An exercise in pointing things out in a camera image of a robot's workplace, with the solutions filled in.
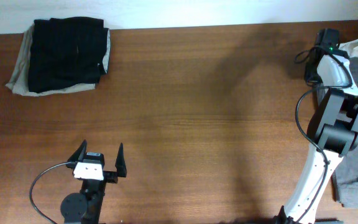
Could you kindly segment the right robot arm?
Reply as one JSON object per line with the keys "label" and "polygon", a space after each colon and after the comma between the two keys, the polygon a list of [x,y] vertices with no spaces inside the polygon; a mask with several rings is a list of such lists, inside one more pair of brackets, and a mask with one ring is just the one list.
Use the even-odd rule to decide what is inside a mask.
{"label": "right robot arm", "polygon": [[307,53],[308,62],[321,57],[317,70],[322,84],[313,91],[325,95],[307,130],[300,130],[309,142],[306,164],[294,193],[282,205],[274,223],[314,223],[331,176],[358,145],[358,87],[347,52],[315,45]]}

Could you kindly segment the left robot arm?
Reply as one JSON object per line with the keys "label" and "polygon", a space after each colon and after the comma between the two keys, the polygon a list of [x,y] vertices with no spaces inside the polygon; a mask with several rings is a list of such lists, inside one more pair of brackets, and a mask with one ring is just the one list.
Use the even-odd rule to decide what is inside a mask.
{"label": "left robot arm", "polygon": [[127,176],[123,144],[117,152],[115,171],[104,170],[104,155],[88,152],[86,147],[87,141],[83,141],[67,160],[67,167],[82,185],[79,192],[67,195],[60,205],[65,223],[98,224],[106,185],[116,184],[118,178]]}

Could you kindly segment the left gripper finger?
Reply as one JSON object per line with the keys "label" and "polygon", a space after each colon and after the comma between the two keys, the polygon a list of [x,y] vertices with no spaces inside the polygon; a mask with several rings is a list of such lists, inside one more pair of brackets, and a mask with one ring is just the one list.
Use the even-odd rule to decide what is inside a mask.
{"label": "left gripper finger", "polygon": [[115,163],[116,173],[118,177],[127,177],[127,168],[124,158],[124,145],[120,143]]}
{"label": "left gripper finger", "polygon": [[87,141],[84,139],[79,148],[68,158],[68,162],[80,162],[86,153]]}

